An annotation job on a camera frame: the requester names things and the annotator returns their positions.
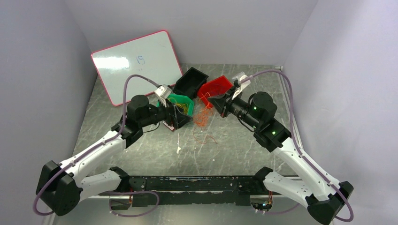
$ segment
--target whiteboard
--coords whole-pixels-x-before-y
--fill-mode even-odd
[[[124,82],[132,74],[145,76],[158,84],[175,84],[182,76],[181,67],[169,34],[161,30],[123,42],[91,54],[102,84],[114,106],[123,103]],[[155,91],[149,82],[132,78],[126,99]]]

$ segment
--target table surface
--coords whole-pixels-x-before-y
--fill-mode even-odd
[[[181,64],[183,73],[190,67],[195,67],[209,75],[208,81],[221,75],[231,80],[239,72],[252,75],[256,72],[270,69],[262,65],[223,65],[223,64]],[[286,99],[283,94],[281,78],[276,73],[261,75],[252,80],[244,90],[243,100],[257,92],[269,93],[278,106],[275,118],[289,127]],[[155,104],[156,98],[148,96],[149,102]],[[194,99],[193,115],[204,106],[199,98]],[[92,95],[87,106],[84,121],[77,139],[73,155],[83,151],[100,139],[117,123],[122,115],[122,107],[112,106],[97,78]],[[206,175],[254,175],[264,166],[270,167],[284,176],[296,175],[282,160],[275,158],[265,148],[261,147],[252,133],[243,127],[235,116],[221,118],[214,113],[209,117],[206,128],[202,131],[193,122],[171,132],[163,124],[149,133],[145,133],[136,143],[123,152],[117,153],[98,166],[90,175],[105,172],[112,166],[122,168],[129,175],[158,176],[206,176]],[[155,128],[155,125],[144,128],[144,131]],[[206,135],[211,135],[217,141],[207,138],[206,144],[201,142]],[[177,142],[181,147],[177,154]]]

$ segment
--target white wall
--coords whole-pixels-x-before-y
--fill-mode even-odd
[[[1,1],[0,31],[0,224],[41,224],[41,168],[71,156],[96,73],[63,0]]]
[[[306,150],[354,185],[353,225],[398,224],[397,12],[396,0],[320,0],[284,65]]]
[[[66,0],[91,50],[166,29],[180,62],[282,65],[318,0]]]

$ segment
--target plastic storage bin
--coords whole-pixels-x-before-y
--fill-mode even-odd
[[[167,98],[171,103],[180,103],[180,104],[186,104],[188,105],[188,116],[192,116],[193,114],[193,101],[188,98],[187,96],[184,95],[176,95],[171,93],[168,98]]]
[[[220,76],[212,81],[203,84],[198,91],[198,97],[202,100],[202,102],[205,105],[209,105],[209,107],[212,108],[213,105],[209,103],[207,98],[224,94],[231,87],[232,87],[231,82],[225,76]]]
[[[180,79],[177,80],[174,85],[173,92],[178,95],[185,95],[190,99],[194,99],[197,96],[199,88],[206,83],[206,74],[199,70],[191,67]]]

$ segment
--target gray marble table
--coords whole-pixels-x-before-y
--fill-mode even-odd
[[[213,80],[221,75],[231,79],[243,71],[254,74],[269,66],[256,65],[221,65],[221,64],[182,64],[185,73],[195,67],[209,75]],[[289,127],[287,104],[284,98],[281,79],[278,74],[270,73],[253,79],[244,90],[242,99],[257,91],[268,92],[278,106],[276,119]],[[154,104],[156,98],[149,96]],[[204,104],[196,98],[193,114],[197,114]],[[100,139],[120,119],[122,108],[111,105],[108,96],[98,78],[89,104],[73,155],[83,151]],[[113,155],[96,168],[91,175],[103,173],[112,166],[118,166],[130,175],[159,176],[202,176],[202,175],[253,175],[263,166],[273,168],[284,176],[296,175],[282,160],[275,158],[262,148],[236,117],[221,118],[216,113],[209,118],[206,129],[195,130],[195,136],[202,142],[206,135],[212,135],[217,143],[208,139],[206,144],[197,142],[193,137],[193,122],[179,130],[171,132],[164,125],[150,133],[145,133],[136,143],[123,152]]]

